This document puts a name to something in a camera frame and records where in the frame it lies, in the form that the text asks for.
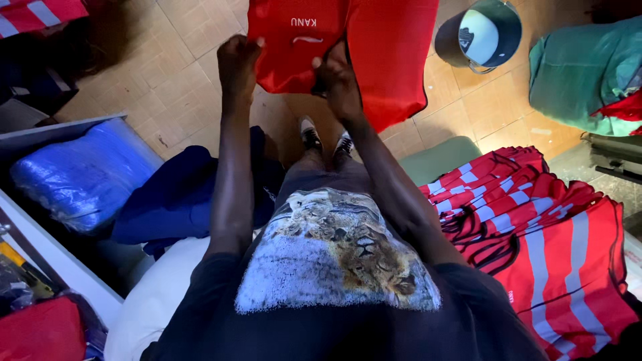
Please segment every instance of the black t-shirt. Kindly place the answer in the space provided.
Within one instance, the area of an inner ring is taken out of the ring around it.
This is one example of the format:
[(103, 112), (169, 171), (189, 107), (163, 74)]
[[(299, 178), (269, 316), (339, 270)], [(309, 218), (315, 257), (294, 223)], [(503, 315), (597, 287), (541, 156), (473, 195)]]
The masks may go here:
[[(291, 196), (243, 258), (203, 260), (141, 360), (547, 360), (491, 276), (417, 263), (371, 198), (321, 192)], [(320, 228), (309, 215), (322, 213)]]

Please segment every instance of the blue plastic package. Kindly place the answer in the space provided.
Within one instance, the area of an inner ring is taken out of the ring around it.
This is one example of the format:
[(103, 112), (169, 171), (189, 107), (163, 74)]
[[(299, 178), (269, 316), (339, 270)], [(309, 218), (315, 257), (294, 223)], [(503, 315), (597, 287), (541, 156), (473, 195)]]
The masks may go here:
[(75, 140), (47, 145), (9, 170), (16, 187), (81, 234), (111, 222), (163, 160), (121, 119)]

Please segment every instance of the navy fabric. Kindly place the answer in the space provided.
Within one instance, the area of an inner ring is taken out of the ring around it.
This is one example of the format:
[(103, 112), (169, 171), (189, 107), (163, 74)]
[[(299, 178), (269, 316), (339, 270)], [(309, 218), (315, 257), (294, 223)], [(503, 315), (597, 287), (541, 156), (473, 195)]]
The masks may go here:
[[(274, 212), (285, 171), (278, 161), (265, 159), (265, 134), (250, 129), (254, 176), (254, 228), (264, 226)], [(144, 251), (159, 250), (187, 237), (209, 235), (211, 196), (218, 160), (202, 146), (189, 146), (165, 162), (136, 189), (122, 208), (111, 238), (123, 244), (148, 243)]]

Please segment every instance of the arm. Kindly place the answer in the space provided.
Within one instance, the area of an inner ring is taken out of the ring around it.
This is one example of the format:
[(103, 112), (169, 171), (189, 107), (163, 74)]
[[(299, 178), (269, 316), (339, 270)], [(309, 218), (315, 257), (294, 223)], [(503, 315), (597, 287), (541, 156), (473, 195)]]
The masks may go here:
[(424, 198), (363, 114), (361, 96), (352, 67), (332, 50), (327, 63), (314, 59), (317, 76), (328, 87), (328, 104), (348, 131), (363, 159), (384, 217), (410, 243), (421, 259), (431, 265), (466, 264), (441, 231), (434, 207)]
[(252, 242), (250, 105), (256, 85), (254, 64), (260, 54), (260, 46), (242, 35), (231, 37), (217, 52), (223, 111), (212, 194), (211, 239), (204, 258), (216, 253), (241, 255)]

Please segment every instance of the red safety vest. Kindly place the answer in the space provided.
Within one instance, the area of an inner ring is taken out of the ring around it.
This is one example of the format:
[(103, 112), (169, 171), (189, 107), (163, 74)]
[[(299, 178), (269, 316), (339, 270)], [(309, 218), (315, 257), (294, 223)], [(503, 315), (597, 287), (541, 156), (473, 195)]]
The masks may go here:
[(423, 74), (438, 0), (253, 0), (248, 38), (266, 39), (257, 82), (268, 92), (310, 93), (314, 57), (344, 35), (363, 110), (382, 131), (426, 107)]
[(485, 154), (420, 189), (552, 360), (590, 357), (638, 321), (622, 299), (622, 205), (587, 183), (566, 186), (534, 147)]

